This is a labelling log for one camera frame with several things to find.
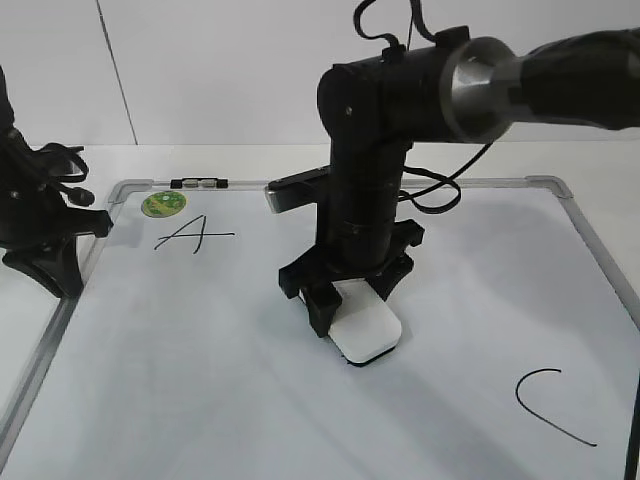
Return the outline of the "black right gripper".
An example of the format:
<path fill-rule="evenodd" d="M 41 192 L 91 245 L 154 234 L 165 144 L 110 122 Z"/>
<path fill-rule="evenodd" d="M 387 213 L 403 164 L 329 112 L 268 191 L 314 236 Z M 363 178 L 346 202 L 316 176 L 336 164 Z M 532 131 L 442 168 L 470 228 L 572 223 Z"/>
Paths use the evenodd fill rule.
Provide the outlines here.
<path fill-rule="evenodd" d="M 330 247 L 314 245 L 279 270 L 278 284 L 289 299 L 301 290 L 311 328 L 318 337 L 326 337 L 342 304 L 342 297 L 332 282 L 364 279 L 386 301 L 413 270 L 414 261 L 406 249 L 419 246 L 424 233 L 425 229 L 414 220 L 396 222 L 391 229 L 387 252 L 370 268 L 349 265 L 337 258 Z"/>

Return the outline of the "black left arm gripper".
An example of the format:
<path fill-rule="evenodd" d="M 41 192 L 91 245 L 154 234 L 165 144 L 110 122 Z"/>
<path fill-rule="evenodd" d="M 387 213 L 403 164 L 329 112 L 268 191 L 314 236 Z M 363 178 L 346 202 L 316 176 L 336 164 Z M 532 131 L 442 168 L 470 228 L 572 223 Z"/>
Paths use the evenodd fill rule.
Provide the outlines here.
<path fill-rule="evenodd" d="M 90 208 L 95 196 L 82 182 L 49 175 L 52 160 L 82 159 L 82 151 L 59 143 L 34 150 L 16 128 L 1 133 L 2 262 L 60 299 L 77 298 L 84 288 L 75 237 L 104 238 L 112 228 L 106 211 Z"/>

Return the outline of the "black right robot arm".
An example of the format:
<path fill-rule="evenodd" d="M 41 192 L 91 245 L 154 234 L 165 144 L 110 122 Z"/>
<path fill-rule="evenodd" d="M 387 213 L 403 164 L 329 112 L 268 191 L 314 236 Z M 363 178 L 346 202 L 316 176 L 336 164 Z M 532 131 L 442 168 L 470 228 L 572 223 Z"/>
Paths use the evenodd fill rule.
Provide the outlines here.
<path fill-rule="evenodd" d="M 387 297 L 423 230 L 398 221 L 402 171 L 417 143 L 490 144 L 516 123 L 610 131 L 639 124 L 639 33 L 605 30 L 516 55 L 464 27 L 433 46 L 336 64 L 317 89 L 327 166 L 268 185 L 274 211 L 313 204 L 314 245 L 279 273 L 288 297 L 340 305 L 336 283 L 364 279 Z"/>

